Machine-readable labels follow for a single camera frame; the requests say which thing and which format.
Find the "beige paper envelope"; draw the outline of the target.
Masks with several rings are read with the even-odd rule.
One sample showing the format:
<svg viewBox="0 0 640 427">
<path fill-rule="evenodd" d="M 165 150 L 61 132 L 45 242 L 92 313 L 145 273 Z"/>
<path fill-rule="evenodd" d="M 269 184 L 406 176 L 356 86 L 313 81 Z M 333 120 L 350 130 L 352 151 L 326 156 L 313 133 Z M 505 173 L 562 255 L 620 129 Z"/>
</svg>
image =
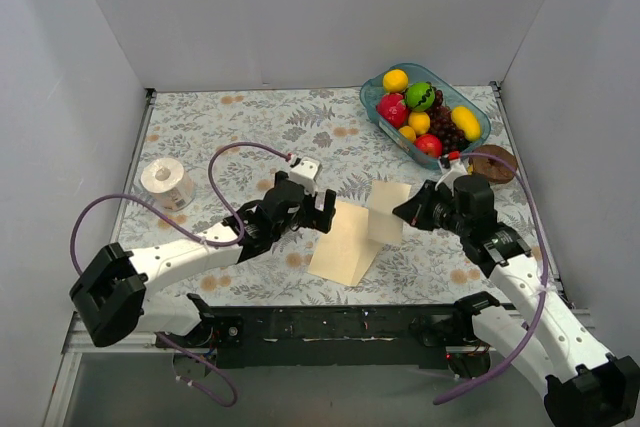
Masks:
<svg viewBox="0 0 640 427">
<path fill-rule="evenodd" d="M 368 238 L 366 208 L 342 201 L 335 208 L 331 229 L 320 236 L 308 273 L 355 287 L 383 245 Z"/>
</svg>

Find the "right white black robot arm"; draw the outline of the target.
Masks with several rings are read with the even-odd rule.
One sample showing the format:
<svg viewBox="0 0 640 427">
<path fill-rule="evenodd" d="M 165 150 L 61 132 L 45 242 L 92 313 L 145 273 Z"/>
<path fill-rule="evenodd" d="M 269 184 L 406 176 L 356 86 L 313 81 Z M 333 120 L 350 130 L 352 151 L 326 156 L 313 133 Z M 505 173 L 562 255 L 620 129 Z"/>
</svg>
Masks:
<svg viewBox="0 0 640 427">
<path fill-rule="evenodd" d="M 519 312 L 513 319 L 486 292 L 461 299 L 452 320 L 464 344 L 480 340 L 504 357 L 499 366 L 442 397 L 449 402 L 513 366 L 542 397 L 556 426 L 617 426 L 634 417 L 639 366 L 618 357 L 578 320 L 546 284 L 529 246 L 499 221 L 489 182 L 477 175 L 450 183 L 427 181 L 394 208 L 408 225 L 458 236 L 466 257 Z"/>
</svg>

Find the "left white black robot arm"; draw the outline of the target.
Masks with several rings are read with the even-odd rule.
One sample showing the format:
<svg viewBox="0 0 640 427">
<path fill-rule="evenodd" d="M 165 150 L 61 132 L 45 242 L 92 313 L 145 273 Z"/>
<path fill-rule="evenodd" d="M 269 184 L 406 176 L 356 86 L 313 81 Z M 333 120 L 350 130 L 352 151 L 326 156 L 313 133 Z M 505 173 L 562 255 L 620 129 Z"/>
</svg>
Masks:
<svg viewBox="0 0 640 427">
<path fill-rule="evenodd" d="M 199 234 L 185 232 L 181 240 L 130 251 L 119 243 L 102 247 L 88 266 L 77 269 L 69 296 L 96 347 L 112 346 L 135 331 L 172 334 L 203 346 L 213 333 L 207 304 L 193 294 L 171 300 L 161 290 L 258 257 L 289 231 L 328 233 L 335 204 L 335 191 L 318 194 L 311 180 L 280 171 L 263 198 Z"/>
</svg>

